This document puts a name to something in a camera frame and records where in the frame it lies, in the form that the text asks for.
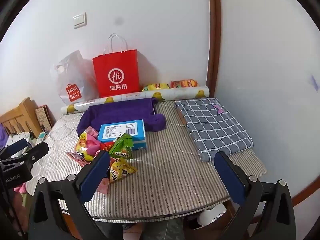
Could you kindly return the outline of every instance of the blue gripper pad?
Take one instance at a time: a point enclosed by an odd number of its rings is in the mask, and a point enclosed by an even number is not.
[[[79,200],[81,203],[88,202],[92,199],[97,187],[103,177],[105,177],[110,166],[110,155],[105,152],[102,157],[93,165],[88,175],[80,185]]]
[[[246,198],[245,186],[220,152],[217,152],[214,156],[214,167],[229,192],[232,201],[239,205],[244,204]]]
[[[21,139],[11,145],[9,145],[7,147],[7,152],[10,156],[16,154],[18,151],[21,151],[22,149],[24,149],[25,147],[27,147],[27,141],[26,139]]]

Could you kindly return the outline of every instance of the wooden door frame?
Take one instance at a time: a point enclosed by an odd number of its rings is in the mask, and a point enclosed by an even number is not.
[[[221,0],[209,0],[210,8],[210,37],[209,60],[206,85],[209,88],[210,97],[214,96],[220,58],[221,44]]]

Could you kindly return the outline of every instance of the chip bag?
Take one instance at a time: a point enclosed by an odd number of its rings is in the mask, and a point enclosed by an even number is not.
[[[117,139],[113,147],[110,149],[109,154],[113,158],[132,159],[133,141],[131,135],[124,133]]]
[[[187,88],[187,87],[197,87],[198,82],[193,79],[171,81],[170,88]]]
[[[100,142],[92,135],[83,132],[80,134],[78,143],[75,147],[75,152],[82,156],[86,161],[91,162],[93,157],[100,149]]]
[[[151,91],[151,90],[159,90],[159,89],[169,89],[169,85],[166,83],[158,83],[144,86],[142,91]]]
[[[135,173],[137,169],[129,165],[125,159],[119,158],[110,167],[110,183]]]

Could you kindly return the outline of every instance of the sticker on wall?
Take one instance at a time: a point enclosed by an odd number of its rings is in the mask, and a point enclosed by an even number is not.
[[[313,75],[311,75],[310,81],[311,81],[311,85],[313,86],[313,88],[318,92],[319,86],[318,86],[317,81]]]

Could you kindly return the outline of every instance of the product label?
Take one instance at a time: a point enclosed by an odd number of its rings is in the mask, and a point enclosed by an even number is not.
[[[108,125],[104,128],[102,139],[111,139],[121,137],[124,133],[131,136],[138,135],[137,123],[124,123]]]

